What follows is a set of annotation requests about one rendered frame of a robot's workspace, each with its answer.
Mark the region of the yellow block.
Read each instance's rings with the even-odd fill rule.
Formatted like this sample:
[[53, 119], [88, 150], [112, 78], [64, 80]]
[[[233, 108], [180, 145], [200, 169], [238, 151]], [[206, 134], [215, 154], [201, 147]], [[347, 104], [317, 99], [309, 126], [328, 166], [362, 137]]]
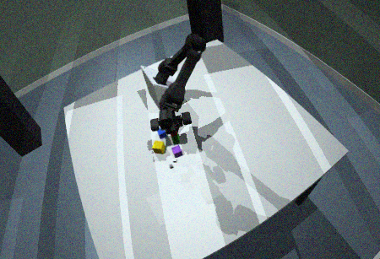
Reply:
[[163, 142], [155, 141], [152, 149], [156, 154], [163, 154], [165, 151], [165, 145]]

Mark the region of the purple block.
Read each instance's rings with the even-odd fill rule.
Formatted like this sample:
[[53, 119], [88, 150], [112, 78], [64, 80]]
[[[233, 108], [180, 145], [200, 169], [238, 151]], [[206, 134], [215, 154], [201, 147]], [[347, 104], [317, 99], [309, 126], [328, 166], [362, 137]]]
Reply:
[[172, 153], [174, 154], [175, 158], [183, 155], [179, 145], [174, 147], [174, 148], [171, 148], [171, 150], [172, 150]]

